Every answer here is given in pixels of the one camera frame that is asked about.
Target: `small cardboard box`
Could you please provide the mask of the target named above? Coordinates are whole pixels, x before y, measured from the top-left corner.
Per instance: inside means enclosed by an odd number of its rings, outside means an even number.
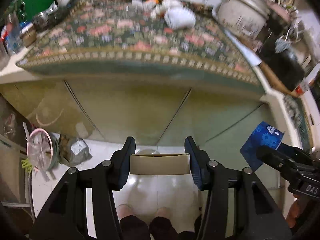
[[[189,154],[136,154],[130,156],[130,174],[183,175],[189,173]]]

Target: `green floral tablecloth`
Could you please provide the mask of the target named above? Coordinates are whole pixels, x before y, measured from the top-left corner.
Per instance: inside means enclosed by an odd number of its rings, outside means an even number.
[[[132,72],[179,76],[263,93],[237,47],[203,5],[192,29],[131,7],[131,0],[81,0],[70,17],[38,40],[18,66],[40,74]]]

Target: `metal pivot screw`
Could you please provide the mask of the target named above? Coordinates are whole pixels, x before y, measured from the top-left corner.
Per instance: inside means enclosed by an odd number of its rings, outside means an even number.
[[[244,168],[243,171],[244,171],[246,174],[252,174],[252,170],[251,170],[251,168],[249,168],[249,167]]]
[[[218,166],[218,162],[217,162],[217,161],[214,161],[214,160],[209,161],[208,164],[209,164],[211,167],[216,167],[216,166]]]
[[[77,169],[75,167],[71,167],[68,169],[69,174],[74,174],[76,171],[77,171]]]
[[[102,162],[102,165],[105,166],[105,167],[108,167],[111,165],[111,160],[105,160]]]

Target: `white tile floor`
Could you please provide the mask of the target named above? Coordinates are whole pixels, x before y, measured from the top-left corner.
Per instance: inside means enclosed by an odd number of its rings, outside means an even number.
[[[90,148],[92,159],[81,163],[77,168],[91,169],[123,147],[92,140],[85,140]],[[183,147],[137,146],[136,152],[151,148],[160,153],[183,153]],[[36,216],[48,196],[57,185],[68,167],[59,164],[54,170],[55,179],[44,181],[41,174],[32,173],[32,197]],[[133,207],[135,214],[145,221],[151,222],[156,210],[160,207],[171,209],[171,222],[178,232],[194,231],[194,221],[199,215],[198,189],[194,185],[191,174],[175,176],[129,175],[127,184],[119,192],[114,192],[116,206],[127,203]],[[87,220],[89,235],[95,237],[91,189],[87,189]]]

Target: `person's foot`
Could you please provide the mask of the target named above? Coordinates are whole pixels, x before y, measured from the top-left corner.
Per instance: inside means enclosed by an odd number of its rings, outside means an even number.
[[[166,207],[159,208],[156,212],[155,217],[164,217],[164,218],[170,219],[171,217],[170,209]]]
[[[134,216],[131,207],[128,206],[127,204],[122,204],[122,205],[117,207],[117,215],[118,215],[119,221],[122,218],[125,218],[125,217],[128,217],[128,216]]]

